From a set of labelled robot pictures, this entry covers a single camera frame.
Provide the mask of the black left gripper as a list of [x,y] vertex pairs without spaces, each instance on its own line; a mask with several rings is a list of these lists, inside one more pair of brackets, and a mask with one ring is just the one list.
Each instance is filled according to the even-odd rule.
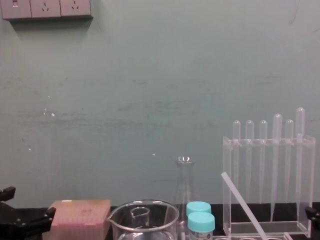
[[56,208],[15,209],[6,202],[15,197],[16,188],[10,186],[0,191],[0,239],[28,240],[48,232],[53,223]]

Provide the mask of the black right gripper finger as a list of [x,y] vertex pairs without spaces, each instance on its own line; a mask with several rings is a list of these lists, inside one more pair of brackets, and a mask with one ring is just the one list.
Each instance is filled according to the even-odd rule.
[[313,207],[306,206],[305,213],[312,226],[310,239],[320,240],[320,212]]

